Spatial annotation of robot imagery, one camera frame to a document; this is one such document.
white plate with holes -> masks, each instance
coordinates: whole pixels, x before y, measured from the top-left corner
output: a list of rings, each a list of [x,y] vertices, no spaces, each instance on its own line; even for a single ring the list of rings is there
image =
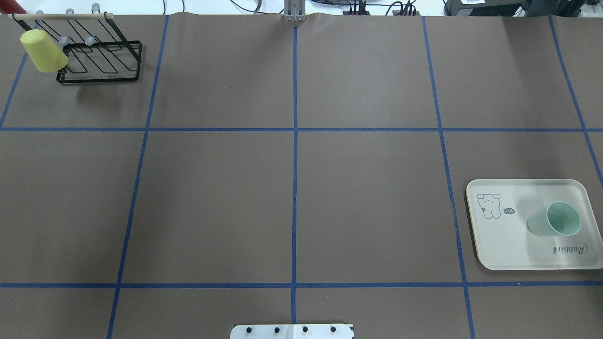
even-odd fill
[[[490,270],[597,270],[603,241],[589,196],[576,180],[474,180],[467,204],[478,259]],[[527,222],[555,201],[580,214],[572,236],[536,236]]]
[[[237,325],[230,339],[354,339],[348,324]]]

black box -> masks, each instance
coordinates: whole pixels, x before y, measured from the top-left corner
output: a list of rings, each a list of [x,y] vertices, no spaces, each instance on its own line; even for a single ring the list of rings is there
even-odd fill
[[[449,16],[513,16],[521,0],[448,0],[444,10]]]

cup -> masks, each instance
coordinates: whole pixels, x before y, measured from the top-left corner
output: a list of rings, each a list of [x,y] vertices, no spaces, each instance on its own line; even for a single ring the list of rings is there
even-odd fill
[[[69,61],[65,53],[43,30],[29,30],[23,33],[21,43],[40,72],[57,72]]]
[[[529,230],[537,236],[574,235],[580,225],[578,211],[563,201],[550,204],[528,220]]]

yellow cup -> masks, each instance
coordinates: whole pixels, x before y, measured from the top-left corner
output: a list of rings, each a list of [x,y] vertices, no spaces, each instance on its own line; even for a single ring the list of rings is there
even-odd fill
[[[43,30],[29,30],[23,33],[21,44],[40,72],[57,72],[65,67],[69,60],[61,48]]]

table surface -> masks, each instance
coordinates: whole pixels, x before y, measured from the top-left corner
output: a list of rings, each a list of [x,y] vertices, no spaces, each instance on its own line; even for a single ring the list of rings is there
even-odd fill
[[[464,198],[575,179],[603,220],[603,20],[116,23],[140,80],[59,85],[0,17],[0,337],[603,333],[603,270],[484,268]]]

